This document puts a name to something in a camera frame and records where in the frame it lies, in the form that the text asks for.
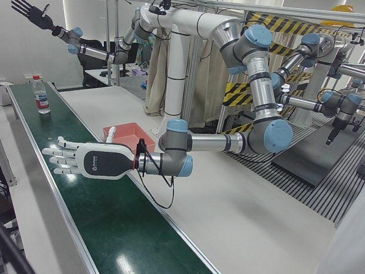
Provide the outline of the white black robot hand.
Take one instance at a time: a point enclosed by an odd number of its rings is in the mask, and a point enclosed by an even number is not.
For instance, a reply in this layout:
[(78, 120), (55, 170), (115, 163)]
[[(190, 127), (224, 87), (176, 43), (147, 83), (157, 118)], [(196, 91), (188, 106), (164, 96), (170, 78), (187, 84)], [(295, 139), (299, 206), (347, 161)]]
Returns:
[(118, 180), (134, 169), (135, 154), (123, 144), (112, 143), (116, 127), (108, 132), (105, 143), (69, 142), (58, 137), (62, 149), (44, 148), (42, 154), (50, 155), (50, 162), (60, 164), (55, 174), (81, 174), (87, 178)]

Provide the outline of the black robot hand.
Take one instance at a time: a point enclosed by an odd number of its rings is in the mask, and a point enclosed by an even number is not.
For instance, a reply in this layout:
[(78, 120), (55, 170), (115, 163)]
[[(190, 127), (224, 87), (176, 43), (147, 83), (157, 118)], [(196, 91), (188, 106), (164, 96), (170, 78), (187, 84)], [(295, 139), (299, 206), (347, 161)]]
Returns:
[(11, 8), (26, 17), (30, 22), (44, 30), (53, 30), (54, 24), (52, 19), (47, 15), (50, 8), (48, 3), (43, 9), (31, 5), (27, 1), (11, 1)]

